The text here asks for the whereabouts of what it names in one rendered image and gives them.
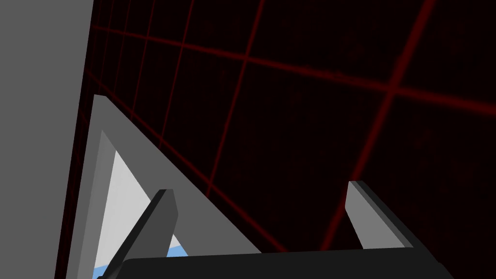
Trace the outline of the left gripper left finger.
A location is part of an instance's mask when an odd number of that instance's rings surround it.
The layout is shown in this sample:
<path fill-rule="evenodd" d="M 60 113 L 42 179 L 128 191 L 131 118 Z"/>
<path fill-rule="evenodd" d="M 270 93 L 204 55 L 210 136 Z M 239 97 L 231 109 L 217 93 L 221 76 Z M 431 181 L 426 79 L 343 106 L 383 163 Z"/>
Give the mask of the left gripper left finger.
<path fill-rule="evenodd" d="M 178 210 L 172 189 L 160 189 L 97 279 L 154 278 L 153 265 L 165 259 Z"/>

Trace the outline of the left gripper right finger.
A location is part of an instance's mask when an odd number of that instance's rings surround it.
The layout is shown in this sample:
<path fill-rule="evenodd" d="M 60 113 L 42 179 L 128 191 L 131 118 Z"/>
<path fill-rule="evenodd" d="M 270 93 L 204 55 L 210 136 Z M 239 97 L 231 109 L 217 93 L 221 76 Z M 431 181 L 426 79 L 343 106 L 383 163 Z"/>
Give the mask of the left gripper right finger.
<path fill-rule="evenodd" d="M 423 248 L 423 244 L 363 181 L 349 181 L 345 211 L 364 249 Z"/>

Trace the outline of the grey framed window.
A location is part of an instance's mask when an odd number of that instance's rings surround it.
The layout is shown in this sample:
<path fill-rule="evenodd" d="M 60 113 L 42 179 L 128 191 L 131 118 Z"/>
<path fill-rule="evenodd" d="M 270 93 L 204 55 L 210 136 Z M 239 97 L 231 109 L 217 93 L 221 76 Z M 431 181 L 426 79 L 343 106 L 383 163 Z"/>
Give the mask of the grey framed window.
<path fill-rule="evenodd" d="M 106 96 L 96 95 L 64 279 L 89 279 L 93 272 L 116 154 L 149 198 L 160 189 L 173 190 L 178 208 L 174 235 L 189 256 L 259 253 Z"/>

